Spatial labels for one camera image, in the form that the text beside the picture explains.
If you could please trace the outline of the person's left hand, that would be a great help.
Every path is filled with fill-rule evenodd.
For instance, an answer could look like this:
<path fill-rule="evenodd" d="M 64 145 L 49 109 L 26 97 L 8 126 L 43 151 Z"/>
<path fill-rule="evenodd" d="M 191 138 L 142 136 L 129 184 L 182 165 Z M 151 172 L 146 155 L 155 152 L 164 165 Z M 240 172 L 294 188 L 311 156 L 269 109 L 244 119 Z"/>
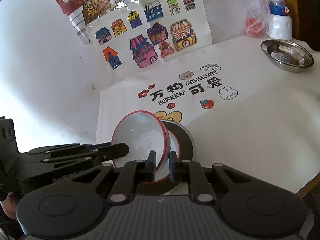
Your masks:
<path fill-rule="evenodd" d="M 16 207 L 20 198 L 17 194 L 13 192 L 9 192 L 7 198 L 1 202 L 2 209 L 6 216 L 11 219 L 16 220 Z"/>

